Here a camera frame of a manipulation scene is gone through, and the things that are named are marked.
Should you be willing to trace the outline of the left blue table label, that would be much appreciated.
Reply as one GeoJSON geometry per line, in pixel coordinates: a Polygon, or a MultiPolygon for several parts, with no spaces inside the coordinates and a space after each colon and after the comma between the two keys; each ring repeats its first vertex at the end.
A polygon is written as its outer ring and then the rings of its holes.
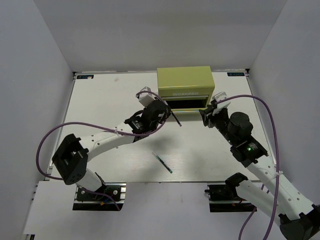
{"type": "Polygon", "coordinates": [[[87,79],[93,79],[94,75],[90,74],[90,75],[77,75],[76,79],[81,79],[81,80],[87,80],[87,79]]]}

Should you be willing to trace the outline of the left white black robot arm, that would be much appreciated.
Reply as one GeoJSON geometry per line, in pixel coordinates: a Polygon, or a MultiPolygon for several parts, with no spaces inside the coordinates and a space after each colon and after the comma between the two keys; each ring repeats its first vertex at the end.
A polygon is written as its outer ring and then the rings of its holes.
{"type": "Polygon", "coordinates": [[[105,196],[106,187],[101,177],[87,167],[88,162],[104,152],[150,136],[170,115],[171,108],[166,103],[154,100],[110,131],[82,137],[69,134],[53,155],[54,166],[66,185],[85,188],[99,200],[105,196]]]}

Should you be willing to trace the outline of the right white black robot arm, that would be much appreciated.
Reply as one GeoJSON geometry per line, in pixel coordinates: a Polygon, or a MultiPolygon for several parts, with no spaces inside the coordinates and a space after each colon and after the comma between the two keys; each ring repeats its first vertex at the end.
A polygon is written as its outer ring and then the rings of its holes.
{"type": "Polygon", "coordinates": [[[276,170],[267,150],[252,136],[253,125],[243,112],[228,113],[228,108],[208,106],[199,111],[204,126],[216,128],[230,144],[230,152],[269,190],[263,192],[243,174],[235,173],[225,180],[226,195],[251,202],[271,216],[274,197],[277,206],[274,219],[287,240],[309,240],[320,231],[320,207],[306,198],[286,176],[276,170]]]}

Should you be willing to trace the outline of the green metal drawer chest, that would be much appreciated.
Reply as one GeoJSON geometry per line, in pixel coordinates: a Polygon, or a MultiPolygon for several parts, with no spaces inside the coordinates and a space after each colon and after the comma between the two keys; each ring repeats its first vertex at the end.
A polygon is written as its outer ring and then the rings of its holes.
{"type": "MultiPolygon", "coordinates": [[[[173,93],[198,92],[202,95],[209,95],[209,104],[214,89],[215,82],[211,68],[209,66],[188,66],[188,67],[163,67],[157,69],[158,95],[171,96],[173,93]]],[[[203,98],[171,98],[173,99],[203,99],[203,98]]]]}

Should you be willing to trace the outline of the blue table label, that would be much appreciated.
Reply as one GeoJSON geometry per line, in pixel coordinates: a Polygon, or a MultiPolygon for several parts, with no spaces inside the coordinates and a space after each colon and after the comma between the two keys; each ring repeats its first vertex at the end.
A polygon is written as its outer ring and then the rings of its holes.
{"type": "Polygon", "coordinates": [[[243,72],[227,72],[229,77],[244,77],[245,74],[243,72]]]}
{"type": "Polygon", "coordinates": [[[76,79],[81,79],[81,80],[87,80],[87,79],[93,79],[94,75],[90,74],[90,75],[77,75],[76,79]]]}

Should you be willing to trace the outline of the green gel pen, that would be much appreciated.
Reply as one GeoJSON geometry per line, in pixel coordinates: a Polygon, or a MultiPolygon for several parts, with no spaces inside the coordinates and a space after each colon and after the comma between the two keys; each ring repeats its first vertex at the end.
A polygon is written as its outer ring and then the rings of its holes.
{"type": "Polygon", "coordinates": [[[173,171],[169,168],[169,166],[162,160],[160,156],[158,156],[155,152],[152,152],[152,155],[165,167],[165,169],[172,174],[173,171]]]}

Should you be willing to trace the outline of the right blue table label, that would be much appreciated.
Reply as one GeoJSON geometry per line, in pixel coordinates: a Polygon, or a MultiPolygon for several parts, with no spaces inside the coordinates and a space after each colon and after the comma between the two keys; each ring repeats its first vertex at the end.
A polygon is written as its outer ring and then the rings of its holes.
{"type": "Polygon", "coordinates": [[[245,74],[243,72],[227,72],[229,77],[244,77],[245,74]]]}

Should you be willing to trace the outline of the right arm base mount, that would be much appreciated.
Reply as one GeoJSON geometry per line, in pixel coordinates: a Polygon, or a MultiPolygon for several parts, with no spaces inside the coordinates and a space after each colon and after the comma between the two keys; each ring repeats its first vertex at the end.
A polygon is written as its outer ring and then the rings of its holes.
{"type": "Polygon", "coordinates": [[[208,196],[211,213],[245,213],[251,212],[254,205],[233,194],[226,184],[210,184],[204,190],[208,196]]]}

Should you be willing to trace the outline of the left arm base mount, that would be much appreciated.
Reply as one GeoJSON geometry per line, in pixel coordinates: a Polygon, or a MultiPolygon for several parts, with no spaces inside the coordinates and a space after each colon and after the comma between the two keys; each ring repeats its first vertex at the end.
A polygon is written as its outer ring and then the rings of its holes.
{"type": "Polygon", "coordinates": [[[81,187],[76,188],[73,201],[73,211],[98,211],[98,212],[117,212],[120,211],[125,203],[126,197],[125,183],[107,183],[102,193],[105,195],[92,194],[81,187]]]}

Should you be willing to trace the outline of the purple gel pen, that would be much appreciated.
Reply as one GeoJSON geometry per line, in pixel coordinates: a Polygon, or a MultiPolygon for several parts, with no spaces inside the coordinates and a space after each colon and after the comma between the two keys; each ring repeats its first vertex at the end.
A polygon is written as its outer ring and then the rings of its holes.
{"type": "Polygon", "coordinates": [[[174,114],[173,111],[171,111],[171,115],[172,115],[172,117],[175,119],[175,121],[177,122],[177,124],[179,125],[179,127],[182,127],[181,122],[178,120],[178,118],[176,117],[176,115],[174,114]]]}

